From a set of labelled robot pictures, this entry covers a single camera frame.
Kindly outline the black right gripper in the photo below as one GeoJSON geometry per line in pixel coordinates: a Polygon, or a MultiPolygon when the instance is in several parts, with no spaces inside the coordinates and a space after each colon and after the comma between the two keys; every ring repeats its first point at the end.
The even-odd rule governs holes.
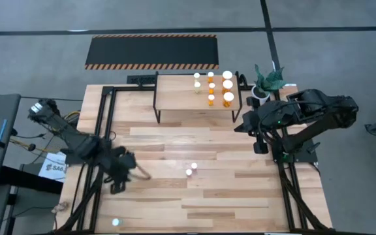
{"type": "Polygon", "coordinates": [[[249,104],[248,111],[248,135],[255,136],[255,153],[269,153],[265,134],[285,126],[284,104],[249,104]]]}

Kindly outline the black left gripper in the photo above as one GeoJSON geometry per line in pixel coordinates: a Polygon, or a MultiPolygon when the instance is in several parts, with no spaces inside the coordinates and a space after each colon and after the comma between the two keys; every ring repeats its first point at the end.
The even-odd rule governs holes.
{"type": "Polygon", "coordinates": [[[112,149],[113,161],[110,171],[108,172],[108,177],[106,178],[106,183],[114,181],[115,183],[120,183],[118,190],[116,189],[115,183],[110,185],[111,193],[124,192],[126,190],[126,183],[130,181],[129,174],[130,170],[136,168],[136,158],[134,153],[128,151],[126,147],[119,146],[112,149]]]}

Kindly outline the green plant in white pot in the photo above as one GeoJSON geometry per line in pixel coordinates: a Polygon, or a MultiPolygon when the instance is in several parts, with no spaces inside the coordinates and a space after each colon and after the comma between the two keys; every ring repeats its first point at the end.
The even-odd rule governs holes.
{"type": "Polygon", "coordinates": [[[254,98],[259,100],[260,104],[264,104],[268,100],[270,93],[281,89],[286,84],[283,79],[283,69],[281,67],[279,70],[273,70],[265,76],[260,72],[259,66],[255,64],[257,80],[251,92],[254,98]]]}

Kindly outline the brown twine bundle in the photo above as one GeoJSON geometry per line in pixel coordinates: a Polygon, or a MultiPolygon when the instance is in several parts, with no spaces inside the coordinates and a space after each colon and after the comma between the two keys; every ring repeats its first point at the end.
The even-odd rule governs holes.
{"type": "Polygon", "coordinates": [[[60,202],[58,205],[56,205],[52,210],[51,212],[56,214],[58,212],[63,212],[65,211],[67,208],[69,207],[69,203],[68,202],[60,202]]]}

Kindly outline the white paper sign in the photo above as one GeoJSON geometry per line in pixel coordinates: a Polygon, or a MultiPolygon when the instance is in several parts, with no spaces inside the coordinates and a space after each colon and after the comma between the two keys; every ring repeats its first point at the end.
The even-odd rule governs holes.
{"type": "Polygon", "coordinates": [[[67,172],[65,159],[66,155],[61,152],[48,153],[40,168],[38,176],[63,183],[67,172]]]}

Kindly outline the black stand bar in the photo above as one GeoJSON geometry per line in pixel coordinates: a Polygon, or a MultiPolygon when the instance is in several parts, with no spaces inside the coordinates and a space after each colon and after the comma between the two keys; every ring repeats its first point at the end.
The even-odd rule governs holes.
{"type": "Polygon", "coordinates": [[[63,188],[63,183],[57,180],[40,177],[7,166],[2,166],[0,169],[0,184],[23,187],[58,195],[61,194],[63,188]]]}

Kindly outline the black hazard-striped floor mat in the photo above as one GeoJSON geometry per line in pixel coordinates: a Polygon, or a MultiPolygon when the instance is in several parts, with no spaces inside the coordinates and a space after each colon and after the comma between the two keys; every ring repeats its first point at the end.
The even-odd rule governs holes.
{"type": "Polygon", "coordinates": [[[96,35],[86,70],[213,70],[219,68],[216,35],[96,35]]]}

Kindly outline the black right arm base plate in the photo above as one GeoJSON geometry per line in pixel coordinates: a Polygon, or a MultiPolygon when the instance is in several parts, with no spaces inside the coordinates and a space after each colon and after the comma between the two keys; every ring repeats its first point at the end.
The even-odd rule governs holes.
{"type": "Polygon", "coordinates": [[[271,146],[273,159],[281,163],[316,163],[318,161],[316,148],[320,142],[314,143],[308,140],[303,143],[302,147],[294,153],[284,153],[282,146],[274,144],[271,146]]]}

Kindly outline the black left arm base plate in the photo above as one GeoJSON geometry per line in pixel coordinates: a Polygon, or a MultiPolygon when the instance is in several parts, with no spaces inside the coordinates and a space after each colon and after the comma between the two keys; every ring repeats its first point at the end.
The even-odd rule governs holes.
{"type": "Polygon", "coordinates": [[[98,164],[103,157],[109,155],[110,150],[107,149],[85,149],[85,150],[73,150],[73,149],[61,149],[61,153],[66,155],[65,162],[68,165],[77,165],[80,163],[87,163],[89,165],[98,164]]]}

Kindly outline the black aluminium rig frame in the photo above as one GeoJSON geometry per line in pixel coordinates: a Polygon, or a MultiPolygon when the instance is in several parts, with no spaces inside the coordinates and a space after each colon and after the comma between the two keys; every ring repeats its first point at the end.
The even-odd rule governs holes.
{"type": "Polygon", "coordinates": [[[297,205],[284,204],[279,167],[270,154],[254,153],[253,138],[234,131],[238,121],[230,111],[162,111],[158,123],[153,95],[127,86],[110,108],[102,86],[87,86],[78,129],[94,133],[111,119],[114,145],[133,151],[151,179],[134,179],[116,195],[104,185],[98,207],[87,207],[84,228],[92,213],[97,233],[286,232],[302,226],[297,205]],[[113,226],[115,218],[123,223],[113,226]]]}

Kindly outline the wooden shelf with black frame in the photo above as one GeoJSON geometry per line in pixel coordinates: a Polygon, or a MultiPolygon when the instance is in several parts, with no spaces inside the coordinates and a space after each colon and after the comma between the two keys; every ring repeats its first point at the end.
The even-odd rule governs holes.
{"type": "Polygon", "coordinates": [[[238,84],[238,75],[233,74],[231,81],[234,100],[230,107],[223,106],[223,77],[213,76],[215,84],[214,104],[208,105],[208,73],[200,74],[201,92],[195,93],[193,74],[158,74],[154,86],[153,110],[157,122],[161,121],[162,111],[222,111],[227,110],[236,121],[243,108],[242,93],[238,84]]]}

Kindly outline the black perforated bracket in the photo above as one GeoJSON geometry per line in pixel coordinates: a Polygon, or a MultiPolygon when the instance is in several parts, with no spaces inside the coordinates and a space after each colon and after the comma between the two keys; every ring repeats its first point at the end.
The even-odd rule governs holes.
{"type": "Polygon", "coordinates": [[[127,84],[146,85],[154,84],[156,81],[156,75],[128,75],[127,84]]]}

